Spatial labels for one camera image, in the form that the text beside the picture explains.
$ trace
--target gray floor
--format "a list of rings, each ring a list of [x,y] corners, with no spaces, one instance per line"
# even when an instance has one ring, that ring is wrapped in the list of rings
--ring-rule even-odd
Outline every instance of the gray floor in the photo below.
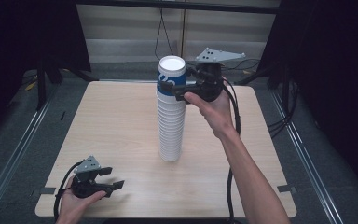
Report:
[[[91,75],[98,78],[154,80],[157,63],[93,63],[92,69]],[[52,218],[35,215],[34,208],[38,196],[33,192],[44,187],[88,84],[69,73],[64,72],[63,76],[62,84],[58,87],[46,115],[0,200],[0,223],[53,222]],[[245,77],[242,71],[225,72],[225,76],[230,81]],[[259,78],[250,86],[255,89],[266,123],[270,124],[281,117],[267,88],[267,80],[265,77]],[[24,87],[21,87],[0,124],[0,172],[31,121],[36,105],[37,89],[25,91]],[[343,223],[358,223],[358,180],[347,163],[330,146],[324,134],[317,129],[301,96],[297,102],[293,121],[337,206]],[[283,130],[273,142],[286,179],[290,186],[296,188],[293,197],[297,215],[292,218],[292,222],[332,223],[322,207],[287,131]],[[104,220],[100,219],[82,221],[82,223],[103,222]],[[174,223],[172,220],[160,222]],[[182,220],[182,223],[193,222]],[[113,223],[157,223],[157,221],[116,219]]]

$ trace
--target forearm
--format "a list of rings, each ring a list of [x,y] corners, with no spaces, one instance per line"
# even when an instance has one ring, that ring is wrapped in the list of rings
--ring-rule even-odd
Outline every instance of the forearm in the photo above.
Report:
[[[281,201],[261,173],[237,132],[226,128],[219,136],[250,223],[289,223]]]

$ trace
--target wooden table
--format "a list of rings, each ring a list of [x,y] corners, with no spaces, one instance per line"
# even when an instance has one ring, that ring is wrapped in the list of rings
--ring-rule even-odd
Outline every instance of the wooden table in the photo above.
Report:
[[[250,87],[235,87],[241,114],[241,138],[261,171],[273,186],[289,217],[296,215],[261,113]],[[186,106],[181,158],[163,161],[158,154],[156,83],[91,82],[62,144],[46,183],[60,186],[69,168],[94,155],[102,167],[113,167],[111,175],[98,176],[98,183],[125,180],[114,191],[92,205],[86,217],[228,217],[228,162],[220,141],[193,105]],[[244,217],[233,180],[236,217]],[[54,195],[41,195],[35,212],[53,217]]]

